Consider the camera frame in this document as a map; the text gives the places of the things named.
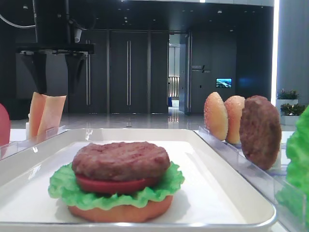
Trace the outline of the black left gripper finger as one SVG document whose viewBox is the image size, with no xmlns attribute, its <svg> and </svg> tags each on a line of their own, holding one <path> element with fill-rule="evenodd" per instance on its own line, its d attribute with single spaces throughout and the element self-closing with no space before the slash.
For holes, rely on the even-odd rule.
<svg viewBox="0 0 309 232">
<path fill-rule="evenodd" d="M 46 82 L 46 54 L 35 53 L 33 55 L 33 78 L 40 94 L 47 93 Z"/>
<path fill-rule="evenodd" d="M 84 54 L 66 54 L 65 60 L 68 69 L 68 94 L 73 95 L 80 82 L 85 56 Z"/>
</svg>

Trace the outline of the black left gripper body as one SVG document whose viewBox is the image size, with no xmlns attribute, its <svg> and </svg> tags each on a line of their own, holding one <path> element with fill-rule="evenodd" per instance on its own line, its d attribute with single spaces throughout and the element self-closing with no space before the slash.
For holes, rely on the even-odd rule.
<svg viewBox="0 0 309 232">
<path fill-rule="evenodd" d="M 42 45 L 39 43 L 17 43 L 15 48 L 16 53 L 21 54 L 32 54 L 32 53 L 42 53 L 42 54 L 94 54 L 93 44 L 82 44 L 82 43 L 72 43 L 72 44 L 59 44 L 59 45 Z"/>
</svg>

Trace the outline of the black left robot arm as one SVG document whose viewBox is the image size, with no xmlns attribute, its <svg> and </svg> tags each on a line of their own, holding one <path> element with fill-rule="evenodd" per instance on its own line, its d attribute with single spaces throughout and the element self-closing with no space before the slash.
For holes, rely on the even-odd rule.
<svg viewBox="0 0 309 232">
<path fill-rule="evenodd" d="M 47 55 L 64 55 L 68 69 L 68 92 L 74 94 L 80 81 L 84 58 L 94 53 L 90 43 L 77 43 L 82 30 L 70 17 L 67 0 L 33 1 L 36 42 L 21 43 L 16 51 L 32 75 L 39 93 L 47 92 Z"/>
</svg>

